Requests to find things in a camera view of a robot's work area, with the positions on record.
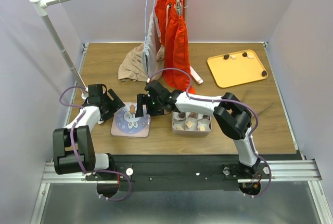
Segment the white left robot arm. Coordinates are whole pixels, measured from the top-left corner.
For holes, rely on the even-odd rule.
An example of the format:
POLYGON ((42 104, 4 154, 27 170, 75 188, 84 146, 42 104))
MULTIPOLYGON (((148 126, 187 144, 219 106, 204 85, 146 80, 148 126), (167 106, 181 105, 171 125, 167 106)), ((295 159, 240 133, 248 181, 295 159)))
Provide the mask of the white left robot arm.
POLYGON ((88 96, 82 105, 63 102, 64 90, 59 98, 63 106, 77 107, 75 119, 63 128, 53 131, 54 169, 59 175, 71 173, 91 173, 97 171, 104 180, 111 179, 116 172, 114 159, 109 153, 96 153, 91 131, 96 124, 104 123, 125 104, 104 84, 88 85, 88 96))

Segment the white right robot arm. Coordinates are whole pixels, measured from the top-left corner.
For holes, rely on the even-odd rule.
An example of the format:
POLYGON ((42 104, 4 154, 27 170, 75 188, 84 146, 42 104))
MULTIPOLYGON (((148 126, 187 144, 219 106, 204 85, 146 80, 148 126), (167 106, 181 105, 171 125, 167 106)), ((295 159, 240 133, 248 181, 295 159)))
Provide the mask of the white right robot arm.
POLYGON ((147 82, 145 91, 137 95, 136 117, 143 116, 143 106, 150 116, 164 115, 165 112, 194 112, 213 117, 222 133, 234 141, 238 152, 236 168, 225 165, 224 169, 241 178, 249 179, 257 174, 260 158, 253 143, 251 118, 255 116, 257 120, 258 116, 234 94, 208 97, 177 89, 170 92, 156 80, 147 82))

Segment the orange hanging garment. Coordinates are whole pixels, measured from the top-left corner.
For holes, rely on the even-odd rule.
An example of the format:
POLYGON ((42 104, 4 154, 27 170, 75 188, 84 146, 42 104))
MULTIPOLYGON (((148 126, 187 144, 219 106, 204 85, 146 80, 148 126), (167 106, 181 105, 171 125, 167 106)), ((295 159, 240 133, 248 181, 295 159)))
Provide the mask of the orange hanging garment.
POLYGON ((163 77, 169 86, 185 91, 191 82, 188 33, 175 6, 176 0, 157 0, 155 14, 165 48, 163 77))

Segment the grey hanging towel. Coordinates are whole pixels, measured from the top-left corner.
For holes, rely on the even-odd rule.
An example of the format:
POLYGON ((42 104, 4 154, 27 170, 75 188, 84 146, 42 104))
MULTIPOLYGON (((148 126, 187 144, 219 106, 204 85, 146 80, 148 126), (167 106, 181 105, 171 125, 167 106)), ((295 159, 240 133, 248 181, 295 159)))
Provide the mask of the grey hanging towel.
POLYGON ((151 77, 156 69, 156 55, 157 55, 157 40, 158 34, 155 23, 155 16, 152 12, 149 18, 147 36, 145 37, 144 49, 142 52, 142 64, 145 73, 151 77))

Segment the pink chocolate tin box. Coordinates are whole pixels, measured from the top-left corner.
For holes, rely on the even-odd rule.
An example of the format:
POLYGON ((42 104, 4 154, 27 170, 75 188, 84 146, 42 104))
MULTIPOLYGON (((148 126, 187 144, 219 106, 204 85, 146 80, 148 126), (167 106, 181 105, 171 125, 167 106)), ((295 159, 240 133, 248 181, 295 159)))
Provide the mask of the pink chocolate tin box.
POLYGON ((211 117, 195 112, 172 112, 172 132, 176 135, 207 136, 212 130, 211 117))

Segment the orange tray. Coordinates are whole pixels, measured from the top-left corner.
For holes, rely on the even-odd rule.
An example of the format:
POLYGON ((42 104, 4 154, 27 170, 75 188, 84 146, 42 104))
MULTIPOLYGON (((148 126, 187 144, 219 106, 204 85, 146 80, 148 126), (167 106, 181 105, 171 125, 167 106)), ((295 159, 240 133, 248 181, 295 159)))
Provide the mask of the orange tray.
POLYGON ((227 60, 224 59, 225 54, 207 59, 208 67, 218 87, 229 88, 261 81, 268 77, 267 69, 253 50, 248 49, 227 54, 229 54, 227 60), (248 56, 254 55, 254 59, 249 59, 248 56, 243 57, 243 52, 246 52, 248 56), (232 60, 231 55, 235 55, 236 59, 232 60), (263 71, 267 72, 267 76, 262 76, 263 71))

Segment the dark round chocolate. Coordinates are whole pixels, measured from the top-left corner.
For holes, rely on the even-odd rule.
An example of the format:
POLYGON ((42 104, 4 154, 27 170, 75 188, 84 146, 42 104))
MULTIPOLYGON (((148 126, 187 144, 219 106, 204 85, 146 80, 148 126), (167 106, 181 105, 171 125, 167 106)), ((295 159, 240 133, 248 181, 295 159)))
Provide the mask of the dark round chocolate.
POLYGON ((186 116, 186 115, 185 115, 185 112, 181 112, 181 113, 178 114, 178 117, 179 117, 179 118, 185 118, 185 116, 186 116))

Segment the beige cloth pile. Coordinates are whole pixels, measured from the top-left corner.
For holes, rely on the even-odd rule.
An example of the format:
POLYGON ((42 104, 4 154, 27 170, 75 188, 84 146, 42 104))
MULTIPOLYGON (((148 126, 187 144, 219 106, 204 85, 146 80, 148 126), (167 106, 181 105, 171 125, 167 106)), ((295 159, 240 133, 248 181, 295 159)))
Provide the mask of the beige cloth pile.
MULTIPOLYGON (((142 51, 144 49, 144 43, 133 48, 125 56, 125 59, 120 64, 118 69, 118 79, 121 81, 139 81, 145 82, 148 78, 142 64, 142 51)), ((164 53, 165 48, 163 46, 157 52, 156 56, 156 68, 155 72, 164 68, 164 53)))

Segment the pink tin lid with bunny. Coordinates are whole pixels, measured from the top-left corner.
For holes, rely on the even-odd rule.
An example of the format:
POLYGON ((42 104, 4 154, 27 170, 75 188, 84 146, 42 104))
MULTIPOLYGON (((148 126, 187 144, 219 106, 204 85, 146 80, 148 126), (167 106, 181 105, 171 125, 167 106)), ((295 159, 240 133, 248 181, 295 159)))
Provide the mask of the pink tin lid with bunny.
POLYGON ((136 117, 137 103, 125 102, 113 116, 111 134, 118 137, 146 138, 149 135, 151 118, 143 106, 142 117, 136 117))

